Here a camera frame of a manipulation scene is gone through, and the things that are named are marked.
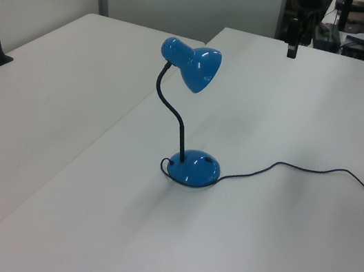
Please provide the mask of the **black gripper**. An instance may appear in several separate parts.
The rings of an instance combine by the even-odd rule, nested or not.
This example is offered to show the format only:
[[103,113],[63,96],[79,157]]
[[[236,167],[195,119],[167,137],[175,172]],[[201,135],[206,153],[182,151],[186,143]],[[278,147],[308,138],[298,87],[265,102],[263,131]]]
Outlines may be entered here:
[[288,44],[287,47],[287,57],[289,59],[295,59],[298,52],[298,39],[300,31],[301,22],[297,18],[290,18],[287,26],[287,34],[285,37],[285,42]]

